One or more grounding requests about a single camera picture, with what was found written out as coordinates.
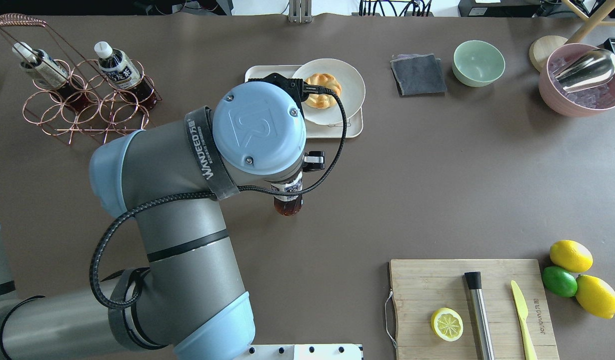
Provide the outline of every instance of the white bottle cap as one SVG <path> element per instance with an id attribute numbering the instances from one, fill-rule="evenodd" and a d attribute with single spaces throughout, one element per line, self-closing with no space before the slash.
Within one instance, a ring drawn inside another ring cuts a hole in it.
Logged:
<path id="1" fill-rule="evenodd" d="M 101 59 L 108 59 L 111 57 L 113 49 L 109 43 L 105 41 L 99 41 L 94 45 L 94 51 Z"/>
<path id="2" fill-rule="evenodd" d="M 33 53 L 32 48 L 24 42 L 15 43 L 12 47 L 12 52 L 21 59 L 27 59 L 30 63 L 39 61 L 37 55 Z"/>

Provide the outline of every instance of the bottle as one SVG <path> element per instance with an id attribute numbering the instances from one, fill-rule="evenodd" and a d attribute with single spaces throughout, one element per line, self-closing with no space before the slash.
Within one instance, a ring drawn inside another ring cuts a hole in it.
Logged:
<path id="1" fill-rule="evenodd" d="M 281 182 L 271 183 L 271 189 L 278 192 L 293 193 L 303 190 L 303 169 L 299 170 L 292 177 Z M 286 217 L 291 217 L 301 210 L 303 206 L 303 195 L 280 196 L 274 195 L 274 208 Z"/>
<path id="2" fill-rule="evenodd" d="M 94 45 L 94 51 L 98 55 L 99 69 L 106 75 L 113 87 L 120 90 L 129 91 L 136 96 L 139 105 L 145 109 L 152 110 L 157 104 L 157 93 L 150 83 L 141 78 L 141 73 L 132 63 L 125 52 L 112 48 L 105 41 L 99 41 Z M 121 93 L 123 99 L 129 103 L 134 103 L 134 96 Z"/>
<path id="3" fill-rule="evenodd" d="M 82 91 L 83 87 L 74 79 L 68 80 L 70 77 L 68 71 L 54 61 L 45 50 L 31 48 L 24 42 L 17 42 L 13 45 L 12 52 L 21 59 L 21 69 L 36 82 L 39 88 L 54 91 L 60 96 L 56 98 L 57 96 L 52 94 L 57 101 L 66 102 L 69 98 L 69 102 L 65 105 L 77 113 L 91 104 L 90 99 L 84 93 L 72 96 Z"/>

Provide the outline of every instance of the cloth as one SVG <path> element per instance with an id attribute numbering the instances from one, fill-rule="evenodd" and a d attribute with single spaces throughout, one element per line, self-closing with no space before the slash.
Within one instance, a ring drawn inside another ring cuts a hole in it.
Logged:
<path id="1" fill-rule="evenodd" d="M 441 59 L 434 54 L 399 54 L 390 61 L 401 96 L 446 92 Z"/>

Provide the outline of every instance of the plate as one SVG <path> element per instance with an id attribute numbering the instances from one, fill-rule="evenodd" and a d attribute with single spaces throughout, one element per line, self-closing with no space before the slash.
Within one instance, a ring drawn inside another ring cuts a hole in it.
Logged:
<path id="1" fill-rule="evenodd" d="M 301 65 L 299 64 L 277 64 L 267 65 L 260 64 L 248 68 L 245 72 L 245 82 L 254 78 L 264 78 L 271 73 L 279 73 L 286 78 L 291 78 Z M 341 139 L 341 131 L 344 123 L 341 121 L 336 125 L 316 125 L 311 121 L 305 121 L 305 130 L 307 131 L 308 139 Z M 355 138 L 363 131 L 363 108 L 358 110 L 356 114 L 348 117 L 348 129 L 346 138 Z"/>
<path id="2" fill-rule="evenodd" d="M 339 59 L 315 59 L 298 68 L 292 77 L 305 80 L 315 73 L 331 74 L 341 84 L 339 98 L 347 119 L 353 117 L 361 109 L 365 100 L 365 82 L 354 66 Z M 305 120 L 317 125 L 335 125 L 343 122 L 338 106 L 316 109 L 305 105 L 303 112 Z"/>

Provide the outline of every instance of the bread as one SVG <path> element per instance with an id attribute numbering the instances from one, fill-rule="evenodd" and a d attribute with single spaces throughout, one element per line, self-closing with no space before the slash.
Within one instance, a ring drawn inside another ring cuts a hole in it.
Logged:
<path id="1" fill-rule="evenodd" d="M 337 81 L 333 75 L 329 73 L 315 73 L 314 75 L 305 79 L 305 82 L 310 85 L 320 85 L 333 91 L 337 96 L 341 96 L 341 84 Z M 311 93 L 305 101 L 308 107 L 317 109 L 328 109 L 337 104 L 335 98 L 330 95 Z"/>

